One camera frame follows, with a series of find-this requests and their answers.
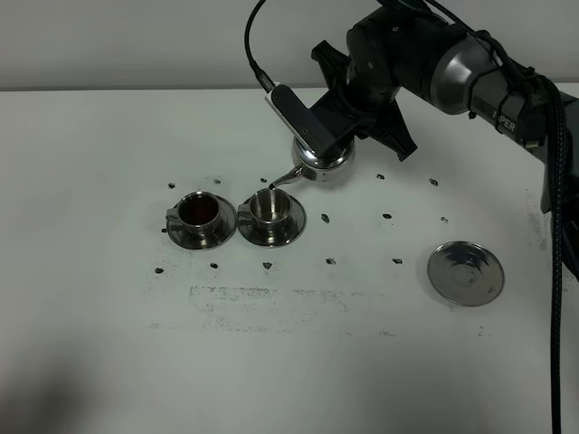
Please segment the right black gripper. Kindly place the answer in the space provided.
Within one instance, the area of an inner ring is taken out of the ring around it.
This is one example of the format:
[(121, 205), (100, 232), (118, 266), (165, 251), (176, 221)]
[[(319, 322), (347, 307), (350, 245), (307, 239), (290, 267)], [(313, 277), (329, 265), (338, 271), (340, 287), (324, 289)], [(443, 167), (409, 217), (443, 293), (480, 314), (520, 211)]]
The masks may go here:
[(311, 59), (330, 90), (345, 90), (349, 104), (375, 113), (366, 134), (403, 161), (417, 145), (395, 96), (404, 88), (455, 115), (457, 103), (442, 101), (438, 93), (443, 89), (439, 64), (456, 44), (457, 25), (425, 2), (382, 2), (347, 32), (349, 57), (324, 40), (312, 49)]

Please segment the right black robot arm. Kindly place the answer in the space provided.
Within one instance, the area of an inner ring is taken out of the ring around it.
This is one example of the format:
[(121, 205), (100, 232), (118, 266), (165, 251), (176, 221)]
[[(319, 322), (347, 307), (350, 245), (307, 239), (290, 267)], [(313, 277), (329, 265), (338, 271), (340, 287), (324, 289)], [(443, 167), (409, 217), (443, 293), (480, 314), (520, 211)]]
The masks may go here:
[(542, 208), (578, 218), (578, 100), (433, 1), (383, 1), (352, 27), (346, 52), (326, 42), (312, 51), (327, 82), (300, 133), (318, 155), (351, 137), (391, 148), (416, 144), (396, 102), (399, 90), (449, 115), (468, 113), (545, 164)]

